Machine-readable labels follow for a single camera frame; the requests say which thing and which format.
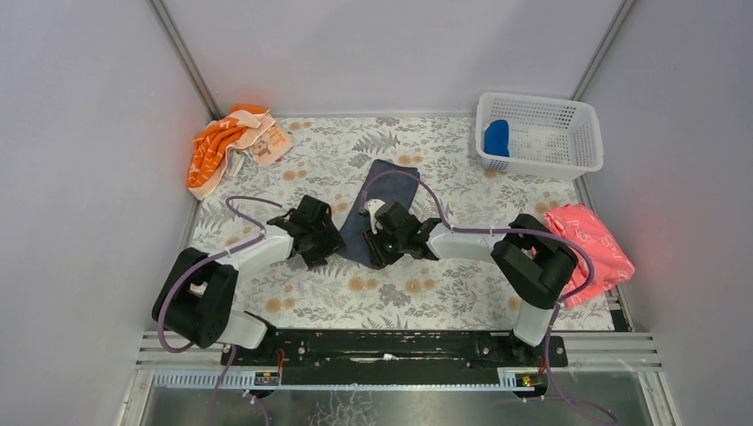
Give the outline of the dark grey towel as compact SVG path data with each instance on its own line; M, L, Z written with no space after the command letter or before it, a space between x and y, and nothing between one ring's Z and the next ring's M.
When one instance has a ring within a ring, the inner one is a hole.
M418 188L420 172L417 168L403 167L385 160L374 160L369 173L356 195L340 235L345 243L341 256L347 260L362 264L369 269L379 270L370 257L367 232L380 231L371 213L394 201L403 208L411 207Z

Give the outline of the blue towel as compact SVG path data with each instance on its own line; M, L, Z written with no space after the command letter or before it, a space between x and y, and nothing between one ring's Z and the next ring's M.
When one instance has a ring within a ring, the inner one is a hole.
M490 122L483 132L483 153L498 156L510 156L510 124L506 120L494 120Z

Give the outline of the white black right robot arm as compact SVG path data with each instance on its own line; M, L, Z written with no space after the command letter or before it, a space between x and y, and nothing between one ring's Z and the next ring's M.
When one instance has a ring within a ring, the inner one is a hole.
M395 201L371 199L364 239L380 268L404 256L416 260L463 259L496 265L521 299L511 335L536 347L544 340L555 306L578 257L536 218L520 214L509 228L462 230L439 218L420 221Z

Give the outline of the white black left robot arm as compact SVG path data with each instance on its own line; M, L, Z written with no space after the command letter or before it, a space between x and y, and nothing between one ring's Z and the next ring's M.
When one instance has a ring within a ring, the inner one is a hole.
M295 208L261 222L240 212L233 205L237 199L228 197L227 208L255 226L258 234L214 254L183 249L155 301L157 337L170 353L215 343L258 348L273 327L258 315L233 308L239 280L296 256L309 269L324 266L345 247L324 201L306 195Z

